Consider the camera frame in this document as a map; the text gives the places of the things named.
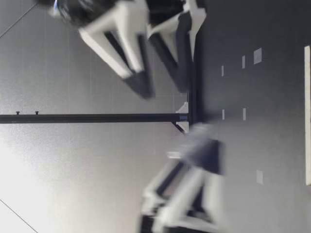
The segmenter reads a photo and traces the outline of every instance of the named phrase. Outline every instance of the gray wall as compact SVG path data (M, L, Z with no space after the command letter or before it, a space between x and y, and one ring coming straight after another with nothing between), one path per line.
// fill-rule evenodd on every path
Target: gray wall
M0 34L31 5L0 0ZM172 113L186 96L149 55L156 98L145 101L35 8L0 40L0 114ZM1 125L0 199L39 233L134 233L142 190L177 135L166 123ZM31 231L0 203L0 232Z

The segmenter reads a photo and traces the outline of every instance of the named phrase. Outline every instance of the white strip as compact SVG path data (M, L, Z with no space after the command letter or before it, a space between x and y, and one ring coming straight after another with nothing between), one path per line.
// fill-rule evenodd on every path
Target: white strip
M311 92L310 46L305 47L305 127L306 127L306 183L311 185Z
M256 178L257 183L263 185L263 172L257 170L257 171L256 171L256 175L257 175L257 178Z
M262 62L262 48L254 51L254 65Z
M242 69L245 69L245 56L242 57Z
M243 108L243 120L246 120L246 108Z

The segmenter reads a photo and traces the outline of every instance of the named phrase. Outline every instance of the white tape marker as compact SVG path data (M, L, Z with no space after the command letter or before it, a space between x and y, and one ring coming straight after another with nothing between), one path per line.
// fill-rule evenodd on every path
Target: white tape marker
M245 69L245 55L242 57L242 69Z
M262 62L262 48L254 51L254 65Z
M306 183L311 185L311 71L310 46L305 47L305 134L306 134Z
M256 180L257 180L257 183L263 185L263 172L262 171L259 171L259 170L256 171Z
M243 120L246 120L246 108L243 108Z

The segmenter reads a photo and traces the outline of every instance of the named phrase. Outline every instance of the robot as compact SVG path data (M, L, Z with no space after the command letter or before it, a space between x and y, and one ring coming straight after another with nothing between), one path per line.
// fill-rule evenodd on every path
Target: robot
M141 233L225 233L222 144L195 125L145 188Z
M134 92L154 95L146 40L180 92L193 75L196 35L206 11L201 0L36 0L77 27L84 42Z

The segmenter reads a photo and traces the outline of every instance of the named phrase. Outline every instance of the metal pole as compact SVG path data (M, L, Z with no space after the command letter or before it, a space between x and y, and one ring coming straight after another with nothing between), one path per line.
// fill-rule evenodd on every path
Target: metal pole
M181 122L188 114L0 115L0 124Z

